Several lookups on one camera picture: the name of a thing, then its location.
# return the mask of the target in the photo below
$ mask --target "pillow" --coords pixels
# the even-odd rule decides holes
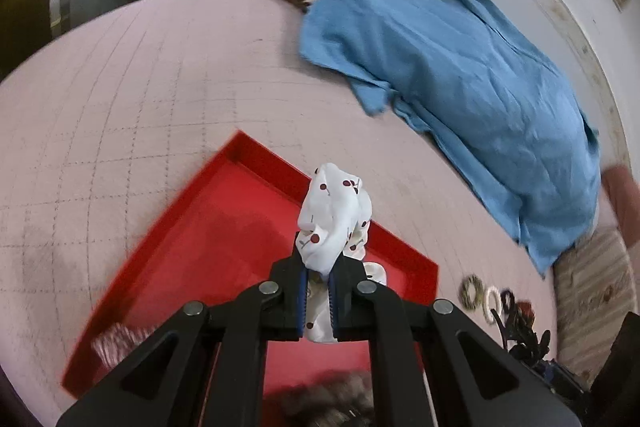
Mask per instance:
[[[640,187],[629,169],[616,165],[602,173],[609,201],[618,218],[618,227],[627,248],[640,241]]]

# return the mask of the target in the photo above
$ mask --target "stitched grid pattern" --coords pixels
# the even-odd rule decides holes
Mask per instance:
[[[476,273],[530,299],[555,341],[551,277],[428,139],[298,57],[299,24],[279,0],[143,0],[0,85],[0,363],[45,427],[70,404],[60,375],[105,287],[236,128],[308,174],[356,173],[374,219],[440,265],[439,295],[457,302]]]

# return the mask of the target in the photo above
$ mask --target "scrunchie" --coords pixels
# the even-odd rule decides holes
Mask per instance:
[[[489,325],[495,324],[495,317],[491,313],[491,308],[489,308],[489,299],[493,297],[495,302],[495,311],[498,314],[498,317],[502,315],[502,303],[500,302],[500,292],[498,288],[495,286],[489,286],[484,291],[484,299],[482,302],[482,312],[484,313],[484,318]]]
[[[473,300],[469,295],[469,286],[473,285],[476,291]],[[479,305],[482,304],[482,295],[484,295],[484,284],[482,284],[482,280],[476,275],[468,275],[462,280],[462,284],[460,285],[460,302],[462,303],[462,307],[472,312]]]

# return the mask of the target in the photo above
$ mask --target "black object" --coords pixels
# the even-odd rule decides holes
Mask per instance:
[[[22,402],[0,367],[0,426],[42,427]]]
[[[312,385],[298,386],[278,394],[269,401],[282,409],[289,427],[374,427],[371,374],[365,371],[335,373]]]
[[[513,292],[508,288],[502,290],[500,293],[500,301],[502,302],[504,314],[509,316],[516,305],[516,298],[513,296]]]
[[[297,341],[306,269],[294,247],[271,282],[211,308],[186,304],[66,411],[58,427],[249,427],[260,423],[268,341]],[[369,341],[376,425],[577,427],[576,415],[451,302],[403,301],[338,257],[329,277],[335,337]]]
[[[513,301],[511,294],[510,308],[506,324],[498,317],[496,310],[491,310],[502,336],[502,347],[509,354],[538,375],[549,389],[569,407],[576,416],[585,422],[591,413],[591,397],[589,390],[582,382],[556,360],[544,360],[549,352],[551,333],[545,330],[538,342],[538,336],[531,328],[527,317]],[[508,341],[515,341],[511,349]]]
[[[640,317],[626,314],[611,354],[591,386],[594,427],[640,422]]]

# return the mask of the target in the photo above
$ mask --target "striped cushion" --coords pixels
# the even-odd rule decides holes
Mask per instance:
[[[620,232],[596,232],[554,266],[558,360],[589,384],[609,356],[622,320],[638,312],[636,284]]]
[[[634,279],[636,280],[636,291],[640,287],[640,241],[638,241],[631,248],[627,248],[629,253],[629,259],[631,259],[631,269],[634,273]],[[640,309],[640,293],[638,294],[638,309]]]

